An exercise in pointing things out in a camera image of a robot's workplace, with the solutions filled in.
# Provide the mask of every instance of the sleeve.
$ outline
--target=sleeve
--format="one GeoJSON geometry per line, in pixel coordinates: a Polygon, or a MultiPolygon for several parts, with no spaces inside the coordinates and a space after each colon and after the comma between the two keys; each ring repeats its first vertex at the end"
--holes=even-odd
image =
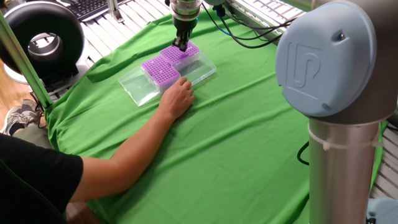
{"type": "Polygon", "coordinates": [[[64,212],[83,174],[80,156],[44,149],[0,134],[0,159],[64,212]]]}

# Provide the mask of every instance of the purple pipette tip rack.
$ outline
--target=purple pipette tip rack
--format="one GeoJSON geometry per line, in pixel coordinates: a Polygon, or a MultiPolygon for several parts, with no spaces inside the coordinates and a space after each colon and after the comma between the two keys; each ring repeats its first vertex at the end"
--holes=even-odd
{"type": "Polygon", "coordinates": [[[189,41],[187,45],[187,51],[185,52],[182,52],[178,47],[172,45],[161,50],[160,54],[174,66],[199,52],[200,49],[189,41]]]}
{"type": "Polygon", "coordinates": [[[179,72],[161,55],[142,63],[141,66],[160,86],[162,92],[181,77],[179,72]]]}

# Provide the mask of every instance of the finger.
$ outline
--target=finger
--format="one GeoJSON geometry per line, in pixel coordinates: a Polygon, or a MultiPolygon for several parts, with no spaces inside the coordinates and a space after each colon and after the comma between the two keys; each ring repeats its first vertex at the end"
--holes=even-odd
{"type": "Polygon", "coordinates": [[[179,78],[179,79],[176,81],[176,83],[177,83],[178,85],[183,85],[186,81],[187,81],[187,78],[186,78],[186,77],[181,77],[181,78],[179,78]]]}
{"type": "Polygon", "coordinates": [[[188,101],[190,103],[192,103],[194,100],[195,100],[195,96],[194,95],[190,96],[189,99],[188,99],[188,101]]]}
{"type": "Polygon", "coordinates": [[[191,96],[193,94],[193,88],[190,88],[189,90],[188,90],[188,96],[191,96]]]}
{"type": "Polygon", "coordinates": [[[184,88],[189,89],[192,86],[192,83],[190,81],[186,81],[183,85],[184,88]]]}

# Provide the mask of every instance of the black t-shirt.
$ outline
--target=black t-shirt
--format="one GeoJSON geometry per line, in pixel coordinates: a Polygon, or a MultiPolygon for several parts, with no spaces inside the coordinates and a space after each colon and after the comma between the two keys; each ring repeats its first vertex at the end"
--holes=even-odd
{"type": "MultiPolygon", "coordinates": [[[[80,156],[0,134],[0,159],[61,214],[65,213],[83,174],[80,156]]],[[[60,219],[45,202],[0,169],[0,223],[60,223],[60,219]]]]}

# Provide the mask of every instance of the person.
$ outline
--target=person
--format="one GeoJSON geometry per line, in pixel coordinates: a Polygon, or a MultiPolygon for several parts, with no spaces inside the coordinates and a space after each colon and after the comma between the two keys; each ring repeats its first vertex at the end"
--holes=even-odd
{"type": "Polygon", "coordinates": [[[10,136],[0,134],[0,223],[60,223],[68,202],[127,190],[145,171],[173,122],[194,98],[191,83],[185,77],[179,79],[163,94],[148,122],[110,159],[46,149],[43,146],[48,138],[47,143],[39,140],[40,146],[32,144],[38,141],[38,135],[32,134],[39,131],[43,136],[43,129],[37,127],[35,105],[23,101],[7,116],[4,133],[10,136]]]}

